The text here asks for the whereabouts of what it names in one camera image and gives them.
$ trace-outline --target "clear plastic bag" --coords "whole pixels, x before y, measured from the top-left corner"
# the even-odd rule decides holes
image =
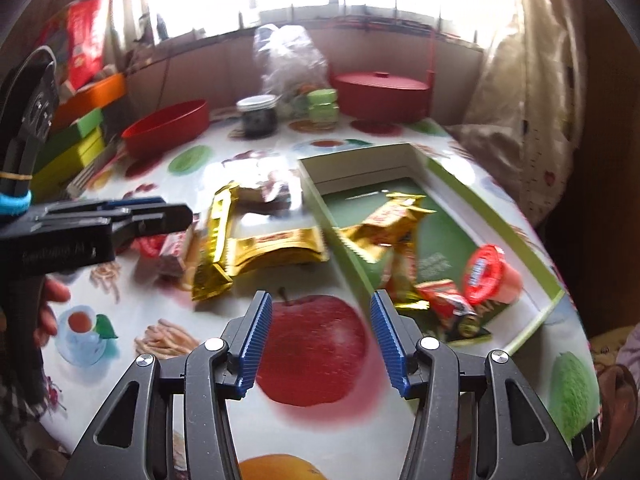
[[[327,88],[327,62],[300,25],[258,27],[254,61],[263,70],[262,93],[279,96],[286,115],[306,112],[306,94]]]

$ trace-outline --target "silver screw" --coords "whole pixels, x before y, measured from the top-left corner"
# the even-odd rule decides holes
[[[491,352],[491,359],[503,365],[509,360],[509,354],[507,354],[507,352],[505,352],[504,350],[494,350],[493,352]]]
[[[425,350],[435,350],[440,346],[440,342],[434,337],[423,337],[420,339],[420,346]]]
[[[136,358],[138,366],[149,366],[153,361],[154,357],[151,354],[142,354]]]
[[[216,352],[225,345],[225,342],[222,341],[219,337],[212,337],[211,339],[207,339],[204,342],[204,348],[209,350],[210,352]]]

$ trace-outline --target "brown bag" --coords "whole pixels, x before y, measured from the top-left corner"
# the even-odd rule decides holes
[[[582,478],[596,478],[604,471],[636,421],[638,388],[625,366],[601,370],[598,386],[602,402],[600,440],[578,462]]]

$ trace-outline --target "orange box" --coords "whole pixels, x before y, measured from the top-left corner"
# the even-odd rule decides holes
[[[55,132],[66,128],[94,108],[104,108],[126,93],[127,85],[122,74],[115,74],[92,84],[86,90],[79,91],[58,108],[51,123],[51,133],[55,134]]]

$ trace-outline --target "plastic bag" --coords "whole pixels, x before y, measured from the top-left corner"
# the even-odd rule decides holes
[[[49,45],[56,55],[59,85],[68,81],[78,90],[102,69],[109,2],[73,2],[47,20],[37,45]]]
[[[326,59],[300,25],[258,27],[254,61],[263,70],[262,93],[279,96],[292,115],[306,112],[306,94],[328,87]]]

